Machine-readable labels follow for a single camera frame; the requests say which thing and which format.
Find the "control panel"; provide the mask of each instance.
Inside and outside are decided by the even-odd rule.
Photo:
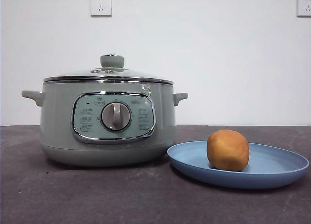
[[[73,107],[71,127],[87,143],[148,137],[155,127],[155,111],[145,94],[85,93]]]

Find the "table surface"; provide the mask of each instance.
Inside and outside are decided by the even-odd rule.
[[[232,129],[248,142],[311,159],[311,126],[177,126],[176,143]],[[1,128],[2,224],[310,224],[311,171],[278,189],[204,184],[177,171],[167,155],[117,168],[82,168],[47,159],[39,126]]]

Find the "glass lid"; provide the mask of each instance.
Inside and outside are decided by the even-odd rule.
[[[87,82],[88,80],[104,81],[138,81],[154,82],[173,85],[172,81],[163,80],[143,72],[136,72],[124,69],[124,57],[120,55],[103,55],[101,56],[102,68],[93,69],[84,72],[72,72],[62,74],[56,77],[48,77],[43,81],[48,82]]]

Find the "silver knob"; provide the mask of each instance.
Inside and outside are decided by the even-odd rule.
[[[104,125],[114,131],[125,128],[130,122],[130,119],[130,110],[121,103],[108,104],[102,112]]]
[[[121,55],[103,55],[101,56],[101,65],[103,68],[123,68],[124,57]]]

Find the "chrome trim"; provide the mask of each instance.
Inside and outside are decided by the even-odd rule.
[[[162,80],[147,77],[122,77],[122,76],[60,76],[60,77],[47,77],[43,82],[50,81],[69,81],[69,80],[105,80],[105,81],[138,81],[138,82],[153,82],[173,85],[174,83],[169,80]]]
[[[135,96],[143,96],[145,98],[147,98],[150,103],[151,103],[151,109],[152,109],[152,113],[153,113],[153,118],[154,118],[154,124],[152,125],[152,127],[150,128],[149,132],[141,135],[141,136],[136,136],[136,137],[132,137],[132,138],[90,138],[87,136],[83,136],[82,134],[78,133],[78,131],[76,130],[76,128],[74,127],[74,113],[75,113],[75,108],[77,105],[77,101],[83,97],[83,96],[87,96],[87,95],[115,95],[115,94],[120,94],[120,95],[135,95]],[[101,91],[101,92],[90,92],[90,93],[83,93],[80,94],[74,101],[74,105],[73,105],[73,109],[72,109],[72,114],[71,114],[71,120],[70,120],[70,128],[73,132],[74,137],[84,143],[89,143],[89,144],[120,144],[120,143],[128,143],[128,142],[133,142],[136,140],[139,140],[140,138],[147,138],[150,137],[155,130],[155,126],[156,126],[156,112],[155,112],[155,106],[153,101],[145,94],[141,94],[141,93],[130,93],[130,92],[120,92],[120,91]]]
[[[146,85],[161,85],[173,87],[171,84],[156,83],[156,82],[141,82],[141,81],[124,81],[124,80],[61,80],[61,81],[46,81],[44,85],[56,83],[126,83],[126,84],[146,84]]]

